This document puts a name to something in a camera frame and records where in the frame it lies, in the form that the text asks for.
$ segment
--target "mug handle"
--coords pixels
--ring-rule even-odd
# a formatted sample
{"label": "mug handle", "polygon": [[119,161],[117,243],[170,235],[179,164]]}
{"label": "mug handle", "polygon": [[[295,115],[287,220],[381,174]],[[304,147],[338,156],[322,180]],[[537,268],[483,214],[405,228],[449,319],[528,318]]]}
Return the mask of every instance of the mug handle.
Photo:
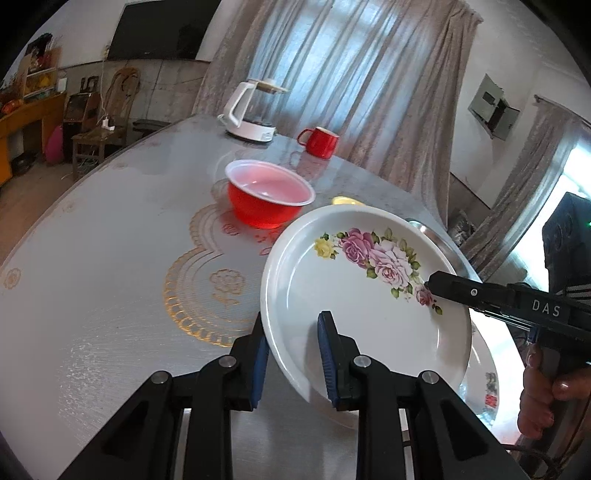
{"label": "mug handle", "polygon": [[300,133],[300,134],[297,136],[297,138],[295,139],[295,141],[296,141],[296,142],[298,142],[298,143],[299,143],[299,144],[300,144],[302,147],[305,147],[305,146],[306,146],[306,144],[307,144],[307,141],[306,141],[306,142],[300,142],[300,138],[301,138],[301,136],[302,136],[303,134],[305,134],[306,132],[313,132],[313,131],[314,131],[314,129],[313,129],[313,128],[306,128],[306,129],[305,129],[305,130],[304,130],[302,133]]}
{"label": "mug handle", "polygon": [[[296,151],[290,153],[289,161],[288,161],[288,164],[287,164],[288,165],[287,168],[289,168],[290,170],[295,170],[296,169],[295,168],[296,165],[294,165],[294,160],[295,160],[294,159],[294,155],[298,155],[299,157],[301,157],[301,152],[299,150],[296,150]],[[295,162],[295,164],[298,164],[299,162],[300,162],[300,158]]]}

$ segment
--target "hand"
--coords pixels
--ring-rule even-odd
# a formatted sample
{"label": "hand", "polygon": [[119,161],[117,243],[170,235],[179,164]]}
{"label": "hand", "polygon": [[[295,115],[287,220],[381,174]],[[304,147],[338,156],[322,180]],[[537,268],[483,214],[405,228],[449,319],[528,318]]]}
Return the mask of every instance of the hand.
{"label": "hand", "polygon": [[517,428],[531,439],[539,439],[544,429],[554,423],[550,404],[554,400],[587,398],[591,394],[591,368],[583,368],[558,377],[553,383],[540,372],[542,354],[536,345],[530,347],[523,373],[523,392],[519,404]]}

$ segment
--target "floral plate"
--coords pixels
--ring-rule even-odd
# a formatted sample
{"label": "floral plate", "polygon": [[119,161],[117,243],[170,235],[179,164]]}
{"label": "floral plate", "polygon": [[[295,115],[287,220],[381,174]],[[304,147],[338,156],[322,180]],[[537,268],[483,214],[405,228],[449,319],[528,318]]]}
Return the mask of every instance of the floral plate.
{"label": "floral plate", "polygon": [[316,322],[330,310],[362,353],[408,375],[434,370],[457,390],[470,357],[470,316],[424,287],[437,270],[454,273],[426,236],[383,210],[330,205],[293,222],[261,284],[265,334],[292,386],[331,418],[356,423],[327,399]]}

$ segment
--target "pink bag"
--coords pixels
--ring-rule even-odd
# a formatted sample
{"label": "pink bag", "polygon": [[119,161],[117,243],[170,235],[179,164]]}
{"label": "pink bag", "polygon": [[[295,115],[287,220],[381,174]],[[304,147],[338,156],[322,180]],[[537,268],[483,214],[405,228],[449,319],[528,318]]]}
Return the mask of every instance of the pink bag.
{"label": "pink bag", "polygon": [[64,161],[64,132],[58,125],[45,146],[45,160],[49,165],[57,165]]}

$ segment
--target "yellow object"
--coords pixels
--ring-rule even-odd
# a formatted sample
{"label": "yellow object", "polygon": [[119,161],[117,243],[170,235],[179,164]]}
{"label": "yellow object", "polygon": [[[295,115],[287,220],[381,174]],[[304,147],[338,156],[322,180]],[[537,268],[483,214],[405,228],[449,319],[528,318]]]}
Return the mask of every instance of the yellow object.
{"label": "yellow object", "polygon": [[332,201],[333,205],[365,205],[359,200],[351,199],[349,197],[335,197]]}
{"label": "yellow object", "polygon": [[321,237],[314,240],[314,250],[316,250],[319,257],[330,258],[335,253],[335,246],[330,240]]}
{"label": "yellow object", "polygon": [[39,88],[47,88],[51,85],[51,80],[47,75],[44,75],[43,78],[39,81]]}

